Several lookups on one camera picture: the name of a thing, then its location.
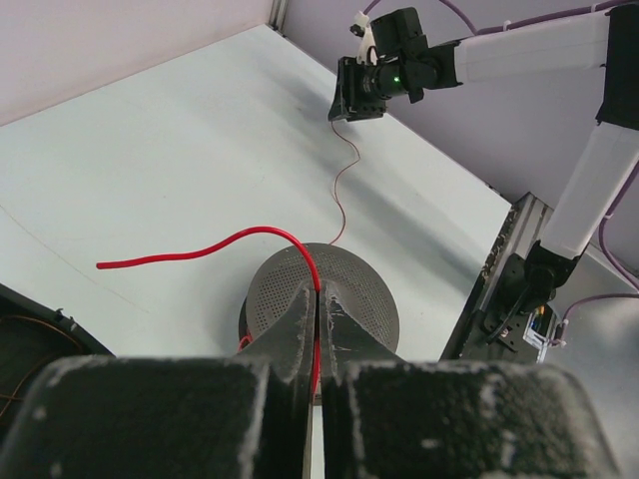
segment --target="table surface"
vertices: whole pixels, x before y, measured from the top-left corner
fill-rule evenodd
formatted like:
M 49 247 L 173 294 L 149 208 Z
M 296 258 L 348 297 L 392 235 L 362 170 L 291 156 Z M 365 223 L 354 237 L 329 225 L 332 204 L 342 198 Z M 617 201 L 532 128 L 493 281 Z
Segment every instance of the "table surface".
M 333 90 L 331 72 L 263 26 L 3 127 L 0 282 L 63 307 L 118 355 L 233 354 L 249 283 L 282 239 L 95 263 L 255 225 L 332 239 L 331 184 L 353 159 L 326 121 Z M 362 156 L 340 183 L 338 245 L 388 284 L 397 353 L 436 360 L 509 204 L 391 117 L 336 127 Z

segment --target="wall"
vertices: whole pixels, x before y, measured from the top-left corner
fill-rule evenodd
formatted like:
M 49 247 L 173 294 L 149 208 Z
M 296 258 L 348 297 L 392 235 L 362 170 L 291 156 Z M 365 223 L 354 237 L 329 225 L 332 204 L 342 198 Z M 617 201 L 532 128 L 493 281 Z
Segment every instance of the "wall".
M 0 125 L 267 23 L 272 0 L 5 0 Z
M 590 5 L 592 0 L 454 0 L 479 28 Z M 367 0 L 294 0 L 285 33 L 331 69 L 354 55 L 348 32 Z M 465 25 L 436 0 L 384 0 L 377 17 L 414 6 L 431 45 L 468 36 Z M 426 92 L 424 100 L 390 102 L 390 110 L 509 200 L 527 191 L 555 206 L 581 155 L 601 104 L 604 71 L 538 74 Z M 639 268 L 639 185 L 609 224 L 610 246 Z

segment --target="robotic arm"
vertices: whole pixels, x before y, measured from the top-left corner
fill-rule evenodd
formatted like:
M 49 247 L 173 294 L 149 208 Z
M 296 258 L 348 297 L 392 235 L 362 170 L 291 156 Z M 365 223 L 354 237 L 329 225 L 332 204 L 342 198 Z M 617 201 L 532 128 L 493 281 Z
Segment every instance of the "robotic arm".
M 604 100 L 577 168 L 520 281 L 503 281 L 505 309 L 529 312 L 563 285 L 639 159 L 639 5 L 551 20 L 429 47 L 414 8 L 351 27 L 356 58 L 339 60 L 330 121 L 380 118 L 386 100 L 492 78 L 606 67 Z

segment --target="gray floor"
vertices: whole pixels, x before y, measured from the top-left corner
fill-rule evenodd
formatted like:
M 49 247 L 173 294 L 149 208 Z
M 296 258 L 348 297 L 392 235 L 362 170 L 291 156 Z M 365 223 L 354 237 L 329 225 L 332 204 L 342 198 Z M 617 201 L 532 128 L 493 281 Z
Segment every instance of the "gray floor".
M 605 292 L 632 292 L 591 247 L 555 308 Z M 568 344 L 549 351 L 546 363 L 572 372 L 597 412 L 623 477 L 639 477 L 639 300 L 606 299 L 571 315 Z

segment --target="perforated metal disc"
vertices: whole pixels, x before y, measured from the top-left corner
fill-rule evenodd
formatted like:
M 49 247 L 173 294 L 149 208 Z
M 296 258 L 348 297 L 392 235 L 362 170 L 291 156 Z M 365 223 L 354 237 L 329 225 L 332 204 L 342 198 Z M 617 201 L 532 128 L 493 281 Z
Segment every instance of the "perforated metal disc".
M 390 290 L 363 259 L 338 246 L 307 243 L 322 280 L 333 281 L 349 313 L 393 352 L 399 341 L 399 317 Z M 258 269 L 247 295 L 247 325 L 253 338 L 266 331 L 289 308 L 300 284 L 311 273 L 300 252 L 287 247 Z

